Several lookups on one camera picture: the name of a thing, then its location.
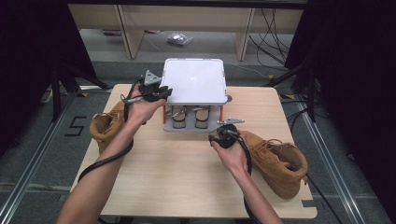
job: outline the tan work boot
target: tan work boot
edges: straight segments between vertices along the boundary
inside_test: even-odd
[[[263,140],[254,133],[246,132],[247,147],[252,165],[275,194],[290,199],[300,190],[301,179],[307,181],[308,163],[295,145],[279,140]]]
[[[124,105],[123,101],[119,101],[110,112],[93,116],[90,132],[98,143],[99,154],[102,154],[124,125]]]

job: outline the forearm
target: forearm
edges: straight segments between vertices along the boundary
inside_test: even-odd
[[[141,121],[128,120],[99,161],[122,152],[133,140]],[[113,189],[123,158],[87,173],[73,189],[58,218],[58,223],[95,223]]]
[[[261,223],[282,223],[274,208],[262,195],[248,172],[232,171],[232,175],[241,188],[251,212]]]

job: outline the cabinet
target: cabinet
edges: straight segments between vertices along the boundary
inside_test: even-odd
[[[250,33],[265,33],[262,15],[271,22],[272,9],[250,7],[155,7],[69,5],[81,29],[121,30],[128,58],[136,57],[145,30],[178,30],[233,33],[235,53],[244,61]],[[277,9],[278,34],[294,34],[300,9]]]

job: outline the printed number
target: printed number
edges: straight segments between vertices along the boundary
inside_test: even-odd
[[[67,136],[67,137],[80,136],[81,133],[82,133],[82,130],[84,129],[84,126],[77,126],[77,125],[75,126],[74,123],[75,123],[76,119],[85,119],[85,118],[87,118],[87,117],[85,117],[85,116],[74,116],[74,118],[72,120],[72,123],[70,124],[69,128],[77,128],[77,129],[79,129],[79,131],[78,131],[78,133],[67,133],[64,136]]]

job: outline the table top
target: table top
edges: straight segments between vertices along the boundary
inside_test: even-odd
[[[130,84],[116,85],[104,112],[127,94]],[[273,88],[227,87],[233,97],[223,107],[224,118],[244,119],[236,124],[263,139],[293,142],[276,90]],[[125,156],[112,193],[102,215],[132,217],[248,217],[243,194],[231,174],[209,145],[208,133],[171,133],[163,130],[163,111],[134,137],[134,147]],[[98,146],[91,141],[79,174],[98,158]],[[279,198],[253,168],[252,177],[282,218],[313,218],[316,207],[308,185],[290,200]]]

